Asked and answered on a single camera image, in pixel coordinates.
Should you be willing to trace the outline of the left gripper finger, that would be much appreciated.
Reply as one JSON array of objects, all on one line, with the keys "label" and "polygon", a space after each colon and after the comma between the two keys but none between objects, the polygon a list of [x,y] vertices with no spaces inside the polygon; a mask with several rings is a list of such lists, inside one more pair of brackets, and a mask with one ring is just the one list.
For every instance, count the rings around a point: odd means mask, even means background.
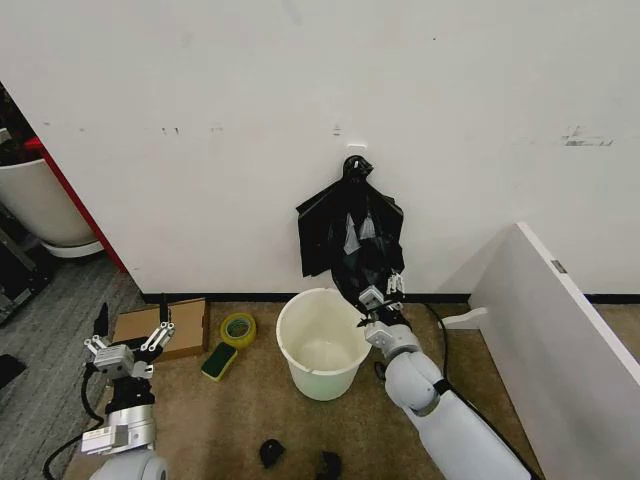
[{"label": "left gripper finger", "polygon": [[145,363],[153,363],[163,353],[164,347],[175,333],[175,325],[171,321],[171,311],[165,294],[160,297],[159,319],[159,326],[141,345],[141,360]]},{"label": "left gripper finger", "polygon": [[108,305],[104,302],[98,316],[94,320],[92,335],[84,340],[84,346],[95,356],[99,351],[106,349],[110,345]]}]

